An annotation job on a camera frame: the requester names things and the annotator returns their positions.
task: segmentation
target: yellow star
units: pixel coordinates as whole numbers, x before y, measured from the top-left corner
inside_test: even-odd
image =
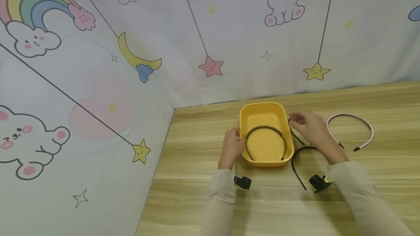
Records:
[[[146,164],[146,155],[150,152],[150,149],[146,147],[146,142],[142,140],[140,145],[133,145],[133,150],[135,152],[133,162],[141,160],[143,164]]]
[[[347,23],[343,25],[343,27],[345,27],[346,30],[351,28],[352,26],[354,26],[354,23],[351,20],[347,21]]]
[[[214,16],[214,13],[216,12],[215,7],[213,7],[212,4],[210,4],[209,9],[207,10],[207,13],[209,13],[210,15]]]
[[[312,68],[307,68],[305,71],[308,76],[306,77],[306,80],[310,79],[319,79],[324,80],[324,74],[327,74],[331,70],[328,68],[321,68],[321,65],[319,63],[315,64]]]

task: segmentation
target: wooden table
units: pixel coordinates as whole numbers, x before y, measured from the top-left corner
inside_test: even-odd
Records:
[[[420,82],[177,109],[137,235],[198,235],[224,133],[238,125],[245,104],[263,101],[278,102],[288,113],[308,110],[327,118],[345,112],[368,120],[375,138],[358,152],[353,148],[369,137],[362,123],[337,118],[331,131],[349,158],[368,170],[393,210],[420,235]],[[251,178],[252,185],[249,191],[237,189],[232,235],[359,235],[350,209],[334,186],[313,194],[309,177],[326,171],[319,155],[302,153],[296,160],[308,191],[302,189],[290,164],[256,168],[241,158],[234,170]]]

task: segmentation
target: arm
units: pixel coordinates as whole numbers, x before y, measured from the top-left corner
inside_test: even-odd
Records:
[[[200,236],[230,236],[232,234],[236,194],[232,168],[245,147],[244,141],[238,138],[239,135],[237,128],[226,131],[219,169],[213,172],[210,182],[210,200]]]
[[[291,125],[328,161],[328,178],[349,204],[362,235],[414,236],[378,194],[362,165],[349,161],[320,115],[298,111],[291,113],[290,119]]]
[[[349,204],[362,235],[414,236],[376,191],[362,165],[348,161],[328,170],[328,178]]]
[[[232,170],[215,170],[210,182],[210,200],[200,236],[230,236],[235,203]]]

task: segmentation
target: hand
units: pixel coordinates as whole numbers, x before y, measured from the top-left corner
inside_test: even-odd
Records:
[[[327,129],[324,119],[315,113],[297,111],[289,114],[290,124],[304,139],[314,145],[324,155],[330,165],[349,161]]]
[[[231,170],[237,158],[242,154],[245,143],[243,139],[238,138],[239,135],[240,129],[237,128],[226,131],[225,139],[223,140],[222,155],[219,160],[219,170]]]

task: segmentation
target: pink headband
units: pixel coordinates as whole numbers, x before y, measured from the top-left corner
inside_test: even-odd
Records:
[[[367,120],[365,120],[365,119],[364,119],[364,118],[362,118],[362,117],[359,117],[358,115],[349,114],[349,113],[339,113],[339,114],[335,114],[335,115],[332,115],[331,117],[329,117],[329,119],[327,120],[327,129],[328,129],[328,132],[331,134],[331,136],[332,136],[334,139],[335,139],[335,137],[332,135],[332,133],[331,133],[330,129],[328,128],[328,124],[331,122],[331,120],[332,120],[333,118],[335,118],[335,117],[339,117],[339,116],[347,116],[347,117],[356,118],[356,119],[360,120],[361,122],[363,122],[363,123],[367,126],[367,128],[369,129],[369,131],[370,131],[370,138],[368,139],[368,141],[367,141],[367,142],[365,142],[365,144],[363,144],[362,146],[356,147],[353,151],[358,151],[358,150],[360,150],[361,148],[365,147],[366,145],[368,145],[368,144],[369,144],[369,143],[373,140],[374,131],[373,131],[373,128],[372,128],[372,126],[370,125],[370,123],[368,123],[368,121],[367,121]],[[337,142],[340,146],[342,146],[342,147],[343,147],[343,145],[341,145],[341,143],[340,143],[340,142],[338,142],[338,140],[337,140],[337,139],[335,139],[335,141],[336,141],[336,142]]]

